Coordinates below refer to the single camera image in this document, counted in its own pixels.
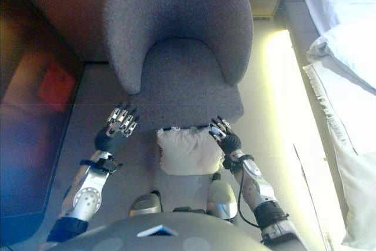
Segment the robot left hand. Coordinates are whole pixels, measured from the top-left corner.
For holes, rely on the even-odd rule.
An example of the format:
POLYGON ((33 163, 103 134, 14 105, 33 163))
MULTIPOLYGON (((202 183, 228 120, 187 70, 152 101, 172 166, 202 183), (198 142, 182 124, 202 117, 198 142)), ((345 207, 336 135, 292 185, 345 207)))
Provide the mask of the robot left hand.
POLYGON ((106 125, 96 135, 95 149, 110 152, 115 138, 119 135, 130 137, 138 124, 137 108, 129 102, 121 102, 113 109, 106 125))

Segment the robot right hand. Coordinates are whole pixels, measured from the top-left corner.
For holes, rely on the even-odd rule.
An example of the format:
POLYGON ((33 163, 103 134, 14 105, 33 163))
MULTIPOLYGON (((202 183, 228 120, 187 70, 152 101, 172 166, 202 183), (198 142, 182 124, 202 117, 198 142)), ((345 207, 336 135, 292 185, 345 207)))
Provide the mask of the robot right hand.
POLYGON ((231 155, 241 149, 240 138, 233 132, 228 121, 221 116, 218 115, 216 119, 212 118, 209 127, 210 136, 226 155, 231 155))

